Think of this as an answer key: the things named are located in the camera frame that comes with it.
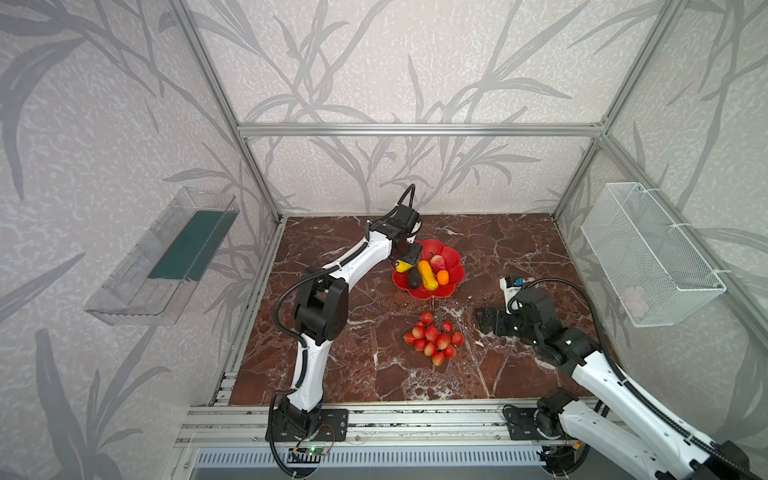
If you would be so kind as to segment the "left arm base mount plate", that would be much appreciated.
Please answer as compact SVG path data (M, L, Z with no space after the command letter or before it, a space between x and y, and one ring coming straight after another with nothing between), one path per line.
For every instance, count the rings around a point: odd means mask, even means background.
M347 409L304 412L293 407L275 409L267 423L266 439L274 442L298 440L344 441L349 426Z

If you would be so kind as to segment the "green-yellow fake cucumber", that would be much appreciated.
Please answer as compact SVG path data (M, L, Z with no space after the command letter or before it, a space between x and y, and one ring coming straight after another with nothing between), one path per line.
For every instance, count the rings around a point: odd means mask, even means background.
M412 268L413 268L413 265L410 264L410 263L407 263L405 261L398 260L398 261L395 262L395 271L398 272L398 273L407 272L408 270L410 270Z

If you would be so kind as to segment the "dark fake avocado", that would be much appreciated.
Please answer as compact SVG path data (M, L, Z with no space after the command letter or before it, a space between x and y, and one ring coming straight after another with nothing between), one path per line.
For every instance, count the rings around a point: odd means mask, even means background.
M423 280L417 267L413 267L408 271L406 281L410 290L418 290L422 287Z

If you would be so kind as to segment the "small fake orange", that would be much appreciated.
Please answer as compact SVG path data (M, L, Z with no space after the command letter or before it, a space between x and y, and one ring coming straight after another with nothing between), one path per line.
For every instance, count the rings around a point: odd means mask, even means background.
M448 285L450 283L450 275L446 270L438 271L436 279L439 285Z

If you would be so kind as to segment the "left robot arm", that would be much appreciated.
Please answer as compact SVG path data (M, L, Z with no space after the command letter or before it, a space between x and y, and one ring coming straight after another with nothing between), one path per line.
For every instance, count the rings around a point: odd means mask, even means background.
M297 343L290 388L274 394L271 424L289 425L306 437L320 425L323 378L330 348L348 322L349 296L355 285L387 260L413 265L421 246L415 236L421 216L398 203L366 225L364 236L338 259L301 278L281 295L273 308L273 323Z

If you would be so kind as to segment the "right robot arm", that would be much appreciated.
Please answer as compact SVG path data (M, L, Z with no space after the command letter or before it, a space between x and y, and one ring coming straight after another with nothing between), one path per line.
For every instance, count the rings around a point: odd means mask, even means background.
M584 442L636 479L753 479L748 455L695 429L639 386L602 346L558 318L553 299L533 286L504 287L501 308L481 307L479 330L515 337L598 400L589 407L558 388L537 402L540 436Z

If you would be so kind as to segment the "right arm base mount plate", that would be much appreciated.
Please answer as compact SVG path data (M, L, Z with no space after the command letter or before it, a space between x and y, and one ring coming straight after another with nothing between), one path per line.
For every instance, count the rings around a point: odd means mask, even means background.
M506 404L502 407L511 440L537 440L575 443L559 423L556 415L550 415L534 407L518 407Z

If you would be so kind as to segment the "yellow-orange fake gourd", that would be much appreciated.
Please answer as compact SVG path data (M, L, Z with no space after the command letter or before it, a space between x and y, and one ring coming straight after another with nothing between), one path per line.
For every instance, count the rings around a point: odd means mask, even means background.
M420 260L417 264L417 271L420 275L422 286L427 291L435 291L440 286L429 261Z

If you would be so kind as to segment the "pink-yellow fake fruit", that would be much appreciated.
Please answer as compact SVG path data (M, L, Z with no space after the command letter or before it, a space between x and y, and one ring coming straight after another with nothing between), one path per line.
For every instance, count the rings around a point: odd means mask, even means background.
M430 259L430 265L435 273L446 269L446 261L442 255L433 255Z

